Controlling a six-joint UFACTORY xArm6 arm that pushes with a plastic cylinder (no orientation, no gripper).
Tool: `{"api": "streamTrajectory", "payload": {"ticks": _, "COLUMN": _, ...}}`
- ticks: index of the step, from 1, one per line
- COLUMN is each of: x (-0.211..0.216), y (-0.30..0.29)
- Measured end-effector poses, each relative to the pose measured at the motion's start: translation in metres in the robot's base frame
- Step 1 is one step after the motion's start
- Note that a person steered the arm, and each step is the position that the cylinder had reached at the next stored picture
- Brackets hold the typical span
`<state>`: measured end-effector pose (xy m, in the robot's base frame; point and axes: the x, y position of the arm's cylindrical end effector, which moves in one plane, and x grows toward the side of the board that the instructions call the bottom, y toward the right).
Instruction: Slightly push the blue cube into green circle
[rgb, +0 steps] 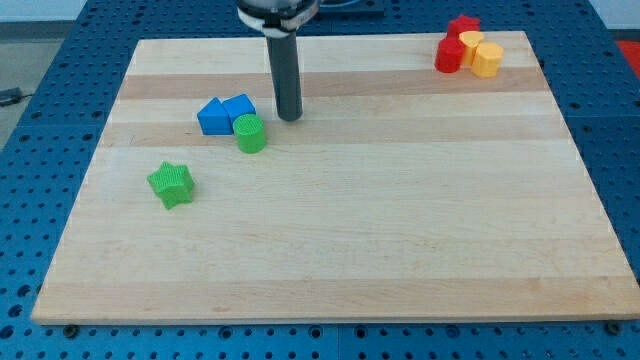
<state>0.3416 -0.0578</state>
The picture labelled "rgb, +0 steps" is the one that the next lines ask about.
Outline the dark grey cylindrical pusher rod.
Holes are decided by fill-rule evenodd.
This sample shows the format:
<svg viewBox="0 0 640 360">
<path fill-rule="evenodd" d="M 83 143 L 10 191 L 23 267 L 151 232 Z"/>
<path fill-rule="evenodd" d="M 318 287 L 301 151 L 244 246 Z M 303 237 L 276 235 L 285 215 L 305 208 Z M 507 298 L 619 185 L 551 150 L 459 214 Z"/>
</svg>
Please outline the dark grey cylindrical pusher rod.
<svg viewBox="0 0 640 360">
<path fill-rule="evenodd" d="M 303 115 L 296 33 L 268 37 L 267 50 L 277 114 L 284 121 L 296 121 Z"/>
</svg>

